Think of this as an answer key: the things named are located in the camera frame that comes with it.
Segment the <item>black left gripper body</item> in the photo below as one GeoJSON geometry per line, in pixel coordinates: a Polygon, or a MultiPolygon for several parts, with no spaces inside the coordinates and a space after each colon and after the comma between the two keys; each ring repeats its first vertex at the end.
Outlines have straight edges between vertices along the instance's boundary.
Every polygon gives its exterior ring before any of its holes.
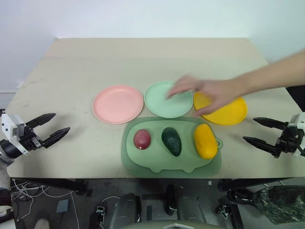
{"type": "Polygon", "coordinates": [[[27,151],[32,151],[36,150],[38,148],[41,148],[45,146],[45,143],[43,140],[41,140],[34,132],[34,128],[36,126],[30,126],[26,125],[24,127],[24,132],[23,135],[20,136],[19,138],[19,143],[27,150],[27,151]]]}

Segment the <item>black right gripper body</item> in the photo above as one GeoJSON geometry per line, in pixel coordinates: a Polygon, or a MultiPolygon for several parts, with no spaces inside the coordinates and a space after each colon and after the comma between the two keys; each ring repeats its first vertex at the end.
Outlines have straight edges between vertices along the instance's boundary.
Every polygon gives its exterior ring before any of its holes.
{"type": "Polygon", "coordinates": [[[282,152],[292,153],[293,156],[301,155],[301,129],[296,127],[277,127],[282,130],[281,136],[275,144],[273,156],[278,158],[282,152]]]}

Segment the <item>person's bare hand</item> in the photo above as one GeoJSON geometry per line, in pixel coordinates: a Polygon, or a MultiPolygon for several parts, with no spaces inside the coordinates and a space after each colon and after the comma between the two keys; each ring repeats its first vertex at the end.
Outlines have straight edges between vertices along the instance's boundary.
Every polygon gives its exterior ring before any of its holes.
{"type": "Polygon", "coordinates": [[[196,116],[208,115],[229,104],[243,94],[243,89],[235,80],[201,80],[185,75],[177,80],[168,91],[167,97],[186,91],[200,92],[207,96],[211,103],[195,111],[196,116]]]}

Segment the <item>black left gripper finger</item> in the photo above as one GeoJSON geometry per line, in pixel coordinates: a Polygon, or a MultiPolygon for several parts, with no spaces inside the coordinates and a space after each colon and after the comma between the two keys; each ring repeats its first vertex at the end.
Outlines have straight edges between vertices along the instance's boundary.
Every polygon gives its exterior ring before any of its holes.
{"type": "Polygon", "coordinates": [[[70,127],[66,127],[66,128],[63,128],[63,129],[60,129],[60,130],[54,132],[53,134],[50,135],[49,138],[47,138],[46,140],[43,141],[43,146],[45,148],[48,148],[48,147],[52,146],[53,144],[57,143],[65,135],[67,135],[69,130],[70,130],[70,127]]]}
{"type": "Polygon", "coordinates": [[[45,123],[49,122],[55,115],[56,115],[56,113],[48,113],[48,114],[43,114],[39,117],[36,117],[36,118],[28,121],[25,124],[25,129],[32,130],[38,126],[44,125],[45,123]]]}

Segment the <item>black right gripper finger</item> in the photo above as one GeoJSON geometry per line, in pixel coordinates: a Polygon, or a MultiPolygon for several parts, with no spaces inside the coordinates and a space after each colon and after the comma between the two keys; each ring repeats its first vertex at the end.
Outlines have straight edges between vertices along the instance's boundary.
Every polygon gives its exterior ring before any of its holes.
{"type": "Polygon", "coordinates": [[[272,154],[273,156],[277,155],[276,147],[271,144],[266,143],[264,140],[261,140],[261,139],[255,138],[255,137],[247,137],[247,136],[243,136],[243,139],[247,143],[253,145],[254,147],[256,147],[258,149],[268,152],[268,153],[272,154]]]}
{"type": "Polygon", "coordinates": [[[253,118],[253,120],[263,126],[266,126],[269,128],[276,128],[279,130],[284,130],[288,126],[288,122],[281,122],[278,120],[265,118],[265,117],[256,117],[256,118],[253,118]]]}

